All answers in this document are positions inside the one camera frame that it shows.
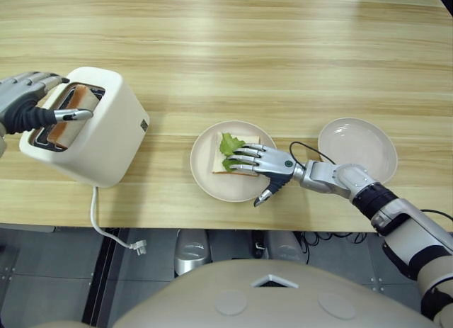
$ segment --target plate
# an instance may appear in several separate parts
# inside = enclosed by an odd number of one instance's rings
[[[382,183],[394,176],[398,166],[398,155],[390,138],[376,125],[357,118],[341,118],[324,126],[318,148],[336,164],[362,165]]]
[[[226,202],[245,202],[254,199],[268,186],[266,176],[239,176],[237,174],[213,174],[212,162],[218,132],[232,135],[258,135],[260,143],[275,147],[272,138],[258,126],[239,120],[217,123],[205,130],[195,141],[190,153],[190,169],[197,184],[208,195]]]

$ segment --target wood grain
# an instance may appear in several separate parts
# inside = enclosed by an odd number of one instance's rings
[[[133,88],[151,127],[101,190],[101,226],[371,231],[346,200],[296,183],[259,208],[210,198],[190,173],[193,142],[239,119],[281,149],[316,145],[327,122],[362,118],[396,145],[388,187],[453,213],[452,38],[439,0],[0,0],[0,77],[88,65]],[[19,137],[0,161],[0,222],[89,226],[91,187],[21,154]]]

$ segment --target power cord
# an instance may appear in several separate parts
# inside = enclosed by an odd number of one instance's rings
[[[294,161],[296,163],[298,163],[300,166],[302,166],[303,169],[305,169],[305,165],[303,165],[301,162],[299,162],[299,160],[297,160],[296,156],[294,155],[294,153],[292,153],[292,147],[294,144],[298,144],[298,145],[302,145],[303,147],[306,147],[307,149],[310,149],[311,151],[315,151],[317,154],[319,154],[320,156],[326,158],[330,163],[335,164],[335,162],[330,159],[329,157],[327,157],[324,153],[318,151],[317,149],[314,149],[313,147],[311,147],[310,145],[307,145],[307,144],[304,144],[303,142],[298,142],[298,141],[295,141],[295,142],[292,142],[291,144],[289,144],[289,153],[291,154],[291,157],[294,159]]]
[[[103,231],[98,226],[98,224],[96,223],[96,219],[95,219],[97,202],[98,202],[98,187],[93,186],[93,196],[91,198],[90,219],[91,219],[91,225],[93,225],[94,230],[96,230],[98,233],[100,233],[103,236],[113,239],[119,245],[122,245],[124,248],[135,250],[139,256],[145,254],[147,252],[147,248],[146,248],[147,241],[145,239],[135,242],[134,244],[127,244],[127,243],[124,243],[121,239],[119,239],[115,235],[109,234],[108,232]]]
[[[420,211],[423,211],[424,213],[437,213],[438,215],[442,215],[453,222],[453,217],[450,215],[447,215],[446,213],[443,213],[442,211],[431,210],[431,209],[421,209]]]
[[[309,241],[307,239],[306,234],[310,233],[314,235],[314,241]],[[346,234],[337,234],[335,232],[325,232],[327,234],[326,237],[321,236],[320,232],[295,232],[296,238],[298,239],[301,248],[302,248],[302,253],[306,254],[306,261],[305,264],[308,264],[310,262],[310,247],[315,247],[316,245],[319,244],[320,241],[328,241],[332,239],[332,237],[337,237],[337,238],[346,238],[354,234],[354,232],[349,232]],[[352,244],[361,244],[363,243],[367,238],[367,233],[366,232],[356,232],[354,239],[351,241],[348,239],[348,241]]]

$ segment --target gray floor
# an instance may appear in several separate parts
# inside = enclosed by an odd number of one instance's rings
[[[214,261],[251,258],[250,232],[210,230]],[[102,327],[113,323],[173,279],[176,230],[130,230],[128,242],[147,240],[147,254],[124,251],[116,277],[108,280]],[[0,305],[6,328],[57,319],[80,320],[102,237],[91,229],[54,233],[0,229]],[[332,238],[311,248],[312,266],[379,291],[418,310],[413,281],[401,276],[381,251],[382,239],[369,234],[362,244]]]

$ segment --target lettuce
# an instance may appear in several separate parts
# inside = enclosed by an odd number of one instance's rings
[[[220,152],[225,154],[227,157],[231,156],[236,149],[243,147],[245,143],[246,142],[244,142],[243,140],[232,137],[230,133],[222,133]]]
[[[234,154],[234,151],[237,150],[240,147],[243,147],[244,144],[243,140],[239,140],[236,137],[231,136],[230,133],[222,133],[222,141],[220,142],[220,152],[226,155],[227,157],[231,156]],[[231,165],[235,164],[242,164],[241,162],[235,160],[235,159],[227,159],[225,158],[224,161],[222,162],[222,165],[226,169],[227,172],[232,172],[234,169],[231,169]]]

